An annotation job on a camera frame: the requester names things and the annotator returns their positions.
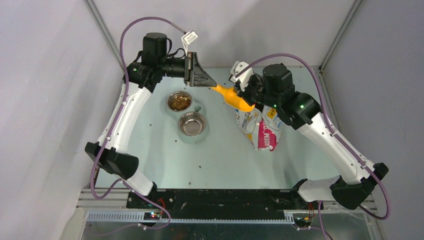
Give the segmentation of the yellow plastic scoop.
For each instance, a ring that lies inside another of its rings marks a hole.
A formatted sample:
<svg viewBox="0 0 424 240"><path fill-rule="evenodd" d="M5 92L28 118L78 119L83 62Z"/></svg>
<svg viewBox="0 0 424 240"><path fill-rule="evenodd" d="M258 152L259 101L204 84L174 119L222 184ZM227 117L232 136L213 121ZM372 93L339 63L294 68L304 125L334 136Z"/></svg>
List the yellow plastic scoop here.
<svg viewBox="0 0 424 240"><path fill-rule="evenodd" d="M255 108L255 105L249 105L242 97L237 96L233 87L225 88L221 85L211 87L212 90L221 94L225 103L242 112L250 112Z"/></svg>

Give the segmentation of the pet food bag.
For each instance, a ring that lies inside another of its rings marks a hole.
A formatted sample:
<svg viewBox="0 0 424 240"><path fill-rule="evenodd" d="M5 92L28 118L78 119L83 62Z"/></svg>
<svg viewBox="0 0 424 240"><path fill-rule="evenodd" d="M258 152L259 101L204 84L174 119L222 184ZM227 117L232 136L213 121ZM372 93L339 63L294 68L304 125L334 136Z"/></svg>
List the pet food bag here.
<svg viewBox="0 0 424 240"><path fill-rule="evenodd" d="M235 110L236 124L257 151L274 151L283 132L283 121L276 109L265 106L249 112Z"/></svg>

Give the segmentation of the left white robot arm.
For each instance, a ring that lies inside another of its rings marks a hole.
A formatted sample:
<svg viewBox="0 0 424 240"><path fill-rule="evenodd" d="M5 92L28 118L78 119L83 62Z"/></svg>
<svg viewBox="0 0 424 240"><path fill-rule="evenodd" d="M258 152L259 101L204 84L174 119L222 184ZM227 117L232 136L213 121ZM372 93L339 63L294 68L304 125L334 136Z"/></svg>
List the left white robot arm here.
<svg viewBox="0 0 424 240"><path fill-rule="evenodd" d="M84 149L94 167L119 177L138 192L138 201L145 208L153 208L158 202L158 194L152 191L156 184L142 173L139 159L127 154L130 136L143 106L164 77L182 78L190 87L217 86L200 65L196 52L176 58L170 53L171 43L164 33L145 35L142 50L126 67L118 102L105 130L96 142L88 142Z"/></svg>

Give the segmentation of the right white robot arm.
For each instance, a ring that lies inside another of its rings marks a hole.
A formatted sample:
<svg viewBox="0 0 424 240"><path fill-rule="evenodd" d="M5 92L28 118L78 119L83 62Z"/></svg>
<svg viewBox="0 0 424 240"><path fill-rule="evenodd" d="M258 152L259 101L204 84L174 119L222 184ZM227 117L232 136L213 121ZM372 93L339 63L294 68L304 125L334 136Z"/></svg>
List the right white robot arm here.
<svg viewBox="0 0 424 240"><path fill-rule="evenodd" d="M291 204L304 209L314 201L336 201L349 210L361 207L378 181L389 169L360 156L330 121L325 121L320 104L308 93L296 90L287 67L271 64L256 74L246 62L236 62L230 71L237 96L249 105L262 105L276 111L287 126L299 131L314 143L332 162L339 176L321 180L301 180L291 194Z"/></svg>

